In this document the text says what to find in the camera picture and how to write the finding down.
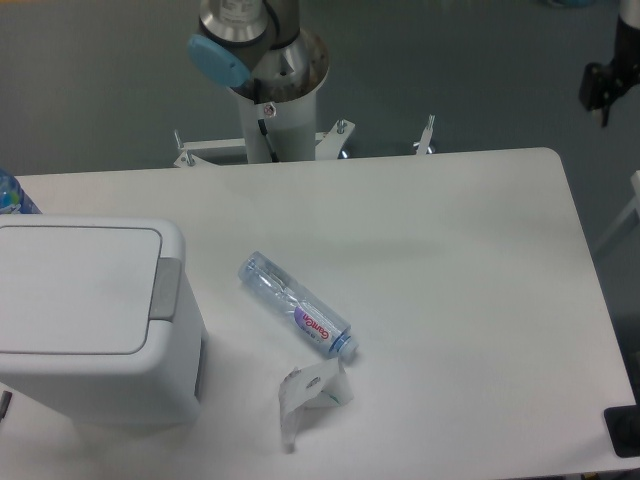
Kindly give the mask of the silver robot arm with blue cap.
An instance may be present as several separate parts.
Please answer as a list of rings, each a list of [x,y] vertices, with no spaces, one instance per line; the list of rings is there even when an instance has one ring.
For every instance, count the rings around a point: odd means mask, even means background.
[[[293,89],[310,81],[298,1],[203,1],[187,50],[207,79],[233,90]]]

